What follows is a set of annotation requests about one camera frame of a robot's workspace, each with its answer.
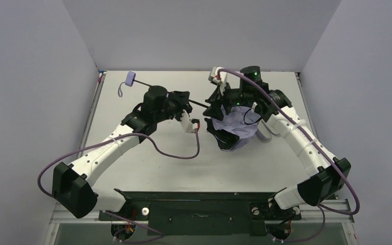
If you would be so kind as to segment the purple zippered umbrella case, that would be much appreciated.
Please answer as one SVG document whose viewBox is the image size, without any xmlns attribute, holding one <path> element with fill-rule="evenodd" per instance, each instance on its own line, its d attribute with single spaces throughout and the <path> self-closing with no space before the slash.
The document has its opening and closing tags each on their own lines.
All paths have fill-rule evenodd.
<svg viewBox="0 0 392 245">
<path fill-rule="evenodd" d="M 268 143 L 269 141 L 271 141 L 273 136 L 279 137 L 280 134 L 276 130 L 270 128 L 264 121 L 261 120 L 258 124 L 256 136 L 261 142 Z"/>
</svg>

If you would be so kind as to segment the purple umbrella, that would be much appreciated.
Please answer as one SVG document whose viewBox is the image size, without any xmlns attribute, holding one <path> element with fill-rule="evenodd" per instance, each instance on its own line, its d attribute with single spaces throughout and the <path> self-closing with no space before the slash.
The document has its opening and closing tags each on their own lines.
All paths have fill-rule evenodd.
<svg viewBox="0 0 392 245">
<path fill-rule="evenodd" d="M 248 107 L 254 98 L 253 86 L 232 89 L 227 82 L 227 73 L 216 67 L 209 81 L 217 86 L 206 100 L 209 105 L 203 115 L 207 131 L 212 134 L 218 147 L 223 151 L 233 151 L 243 147 L 256 134 L 260 118 Z M 151 135 L 158 123 L 175 119 L 181 123 L 186 133 L 196 133 L 200 128 L 198 119 L 191 119 L 192 100 L 188 91 L 167 91 L 162 86 L 150 85 L 139 103 L 122 121 L 122 126 L 139 133 L 139 139 Z"/>
</svg>

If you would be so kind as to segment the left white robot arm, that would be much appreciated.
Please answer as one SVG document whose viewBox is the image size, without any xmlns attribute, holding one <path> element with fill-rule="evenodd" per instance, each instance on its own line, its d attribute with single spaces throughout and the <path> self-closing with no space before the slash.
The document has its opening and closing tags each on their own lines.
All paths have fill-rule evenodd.
<svg viewBox="0 0 392 245">
<path fill-rule="evenodd" d="M 192 107 L 188 91 L 167 91 L 151 86 L 117 127 L 101 143 L 82 149 L 85 155 L 53 169 L 52 197 L 74 217 L 91 211 L 120 211 L 126 198 L 118 191 L 96 191 L 98 178 L 124 153 L 138 146 L 157 130 L 159 123 L 176 120 L 185 133 L 197 134 L 199 122 L 189 117 Z"/>
</svg>

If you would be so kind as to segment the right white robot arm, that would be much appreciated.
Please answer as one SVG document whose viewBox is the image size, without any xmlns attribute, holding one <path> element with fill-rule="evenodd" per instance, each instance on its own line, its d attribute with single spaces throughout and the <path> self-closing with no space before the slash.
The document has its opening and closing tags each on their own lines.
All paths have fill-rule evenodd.
<svg viewBox="0 0 392 245">
<path fill-rule="evenodd" d="M 269 198 L 272 208 L 287 210 L 301 204 L 319 205 L 346 184 L 351 164 L 326 150 L 307 128 L 290 99 L 280 90 L 271 90 L 262 80 L 259 66 L 248 66 L 236 73 L 239 87 L 232 88 L 230 70 L 214 67 L 209 82 L 216 86 L 206 99 L 203 115 L 208 132 L 223 151 L 234 151 L 247 144 L 264 124 L 281 136 L 300 160 L 307 179 L 284 188 Z"/>
</svg>

